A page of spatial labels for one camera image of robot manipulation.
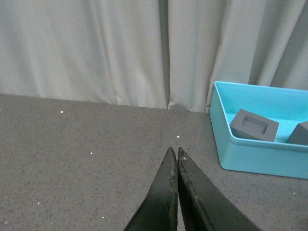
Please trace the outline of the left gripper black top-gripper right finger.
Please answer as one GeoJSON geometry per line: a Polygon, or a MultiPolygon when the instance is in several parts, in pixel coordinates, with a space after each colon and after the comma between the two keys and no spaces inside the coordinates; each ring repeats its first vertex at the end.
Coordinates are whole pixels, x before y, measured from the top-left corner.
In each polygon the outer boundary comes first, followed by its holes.
{"type": "Polygon", "coordinates": [[[178,150],[178,190],[187,231],[258,231],[182,149],[178,150]]]}

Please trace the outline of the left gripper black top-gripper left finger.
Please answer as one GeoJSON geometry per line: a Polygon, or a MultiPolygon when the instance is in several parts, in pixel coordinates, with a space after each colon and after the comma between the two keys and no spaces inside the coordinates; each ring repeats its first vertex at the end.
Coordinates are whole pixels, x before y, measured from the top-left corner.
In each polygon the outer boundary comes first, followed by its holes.
{"type": "Polygon", "coordinates": [[[178,226],[178,167],[169,147],[150,189],[125,227],[126,231],[176,231],[178,226]]]}

